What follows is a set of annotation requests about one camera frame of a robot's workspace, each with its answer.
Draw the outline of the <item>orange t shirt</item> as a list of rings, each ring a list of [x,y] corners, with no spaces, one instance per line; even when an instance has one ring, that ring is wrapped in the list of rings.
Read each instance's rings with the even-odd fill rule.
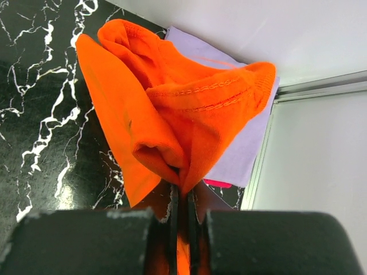
[[[276,78],[269,62],[201,65],[123,19],[105,23],[97,40],[81,34],[76,51],[131,206],[163,182],[185,198],[265,108]]]

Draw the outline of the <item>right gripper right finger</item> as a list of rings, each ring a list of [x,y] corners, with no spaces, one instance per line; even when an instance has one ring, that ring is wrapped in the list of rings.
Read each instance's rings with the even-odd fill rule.
[[[238,211],[203,183],[188,194],[191,274],[362,274],[332,215]]]

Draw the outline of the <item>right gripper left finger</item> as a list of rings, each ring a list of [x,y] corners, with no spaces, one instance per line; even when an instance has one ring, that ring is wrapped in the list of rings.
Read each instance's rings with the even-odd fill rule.
[[[1,273],[176,274],[177,216],[166,181],[131,209],[32,211],[1,251]]]

